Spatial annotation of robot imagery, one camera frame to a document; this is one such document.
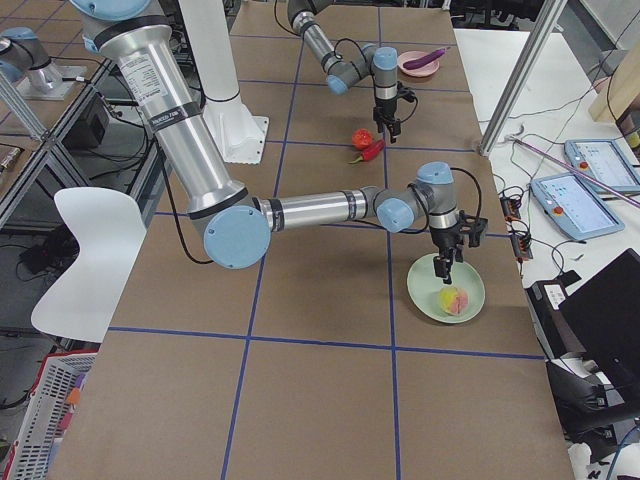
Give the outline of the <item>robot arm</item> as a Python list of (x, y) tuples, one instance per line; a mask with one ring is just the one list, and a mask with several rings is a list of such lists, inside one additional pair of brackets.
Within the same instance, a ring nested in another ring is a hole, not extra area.
[(287, 18), (291, 31), (319, 61), (333, 94), (344, 95), (361, 81), (372, 80), (373, 120), (377, 130), (386, 131), (394, 143), (402, 128), (402, 120), (396, 115), (403, 87), (398, 80), (397, 50), (373, 44), (360, 45), (350, 38), (330, 41), (316, 16), (331, 4), (330, 1), (290, 1)]
[(241, 98), (221, 6), (190, 3), (181, 13), (201, 89), (188, 85), (172, 52), (170, 21), (156, 1), (78, 1), (86, 48), (112, 61), (147, 126), (186, 191), (188, 215), (210, 261), (249, 267), (266, 254), (274, 233), (376, 219), (391, 233), (409, 233), (425, 219), (437, 253), (436, 275), (451, 278), (466, 243), (449, 165), (421, 167), (406, 188), (368, 186), (289, 198), (263, 198), (237, 178), (257, 170), (268, 119)]

